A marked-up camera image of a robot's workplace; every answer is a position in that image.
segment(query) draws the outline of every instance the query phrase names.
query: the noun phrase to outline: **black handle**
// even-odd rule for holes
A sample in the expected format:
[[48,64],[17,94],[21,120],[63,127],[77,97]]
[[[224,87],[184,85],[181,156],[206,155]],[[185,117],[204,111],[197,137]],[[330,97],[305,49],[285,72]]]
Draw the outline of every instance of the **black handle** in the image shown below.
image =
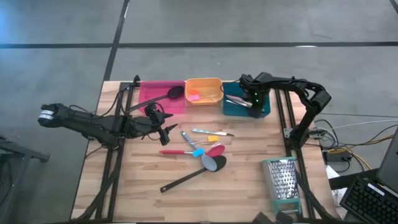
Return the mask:
[[181,184],[182,182],[191,179],[192,177],[199,175],[201,173],[203,173],[204,171],[206,171],[206,168],[200,169],[196,172],[191,173],[190,175],[186,175],[185,177],[182,177],[181,179],[178,179],[172,183],[167,184],[166,186],[163,186],[160,188],[160,192],[165,192],[166,190],[170,190],[171,188],[177,186],[178,184]]
[[151,104],[151,103],[154,103],[154,102],[156,102],[156,101],[158,101],[158,100],[161,100],[161,99],[164,99],[164,98],[167,98],[167,97],[168,97],[168,95],[159,96],[159,97],[157,97],[157,98],[153,98],[153,99],[151,99],[151,100],[148,100],[148,101],[139,103],[139,104],[137,104],[137,105],[135,105],[135,106],[130,107],[130,109],[129,109],[129,111],[127,111],[127,113],[128,113],[128,112],[132,112],[133,110],[136,110],[136,109],[140,108],[141,106],[149,105],[149,104]]

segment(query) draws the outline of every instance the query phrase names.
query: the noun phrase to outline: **pink tray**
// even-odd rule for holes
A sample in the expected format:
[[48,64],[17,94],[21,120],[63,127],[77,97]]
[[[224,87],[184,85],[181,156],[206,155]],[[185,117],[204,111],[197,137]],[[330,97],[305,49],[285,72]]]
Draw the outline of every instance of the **pink tray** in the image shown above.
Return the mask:
[[[158,96],[166,95],[169,89],[174,86],[184,86],[184,80],[173,80],[173,81],[144,81],[141,82],[140,89],[139,89],[139,99],[138,103],[145,102],[147,100],[151,100]],[[163,106],[165,113],[172,113],[172,114],[182,114],[184,113],[185,109],[185,97],[182,95],[180,98],[177,99],[170,99],[164,98],[162,100],[158,100]],[[145,106],[139,108],[141,113],[145,114]]]

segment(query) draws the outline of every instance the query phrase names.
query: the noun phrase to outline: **red handle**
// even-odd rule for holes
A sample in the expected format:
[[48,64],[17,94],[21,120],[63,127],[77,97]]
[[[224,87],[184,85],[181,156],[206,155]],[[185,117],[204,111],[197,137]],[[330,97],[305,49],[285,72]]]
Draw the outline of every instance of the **red handle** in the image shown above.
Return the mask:
[[159,151],[159,152],[163,153],[163,154],[184,154],[185,151],[182,151],[182,150],[162,150],[162,151]]

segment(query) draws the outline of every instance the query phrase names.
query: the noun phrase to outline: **black spoon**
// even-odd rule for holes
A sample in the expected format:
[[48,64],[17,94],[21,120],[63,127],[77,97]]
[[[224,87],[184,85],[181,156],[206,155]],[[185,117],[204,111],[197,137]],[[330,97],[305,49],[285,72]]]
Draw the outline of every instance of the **black spoon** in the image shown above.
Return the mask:
[[[212,172],[217,172],[217,171],[219,171],[220,169],[224,168],[224,166],[225,166],[225,164],[226,164],[226,158],[225,158],[225,156],[216,156],[216,157],[214,157],[213,159],[214,159],[214,160],[216,161],[216,163],[217,163],[217,169],[214,170],[214,171],[212,171]],[[167,184],[166,186],[160,188],[160,192],[163,193],[163,192],[165,192],[165,191],[167,191],[167,190],[170,190],[171,188],[177,186],[178,184],[181,184],[182,182],[184,182],[184,181],[186,181],[186,180],[189,180],[189,179],[191,179],[192,177],[194,177],[194,176],[196,176],[196,175],[199,175],[199,174],[203,173],[203,172],[206,171],[206,170],[208,170],[208,169],[206,169],[206,168],[200,169],[200,170],[198,170],[198,171],[196,171],[196,172],[191,173],[190,175],[186,175],[185,177],[182,177],[181,179],[178,179],[178,180],[176,180],[176,181],[174,181],[174,182],[172,182],[172,183],[170,183],[170,184]]]
[[171,89],[169,89],[169,91],[167,92],[166,95],[164,96],[158,96],[157,98],[153,98],[151,100],[139,103],[135,106],[130,107],[128,112],[132,112],[133,110],[136,110],[138,108],[140,108],[141,106],[145,106],[145,105],[149,105],[151,103],[154,103],[155,101],[164,99],[164,98],[170,98],[170,99],[177,99],[179,97],[181,97],[184,94],[184,86],[175,86]]

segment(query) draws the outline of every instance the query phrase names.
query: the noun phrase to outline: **cheese grater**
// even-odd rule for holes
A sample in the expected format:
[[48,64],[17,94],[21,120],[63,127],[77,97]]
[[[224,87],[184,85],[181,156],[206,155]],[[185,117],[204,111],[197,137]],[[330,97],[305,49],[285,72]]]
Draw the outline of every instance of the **cheese grater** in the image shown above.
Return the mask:
[[294,157],[264,160],[261,161],[261,168],[275,214],[278,211],[301,213]]

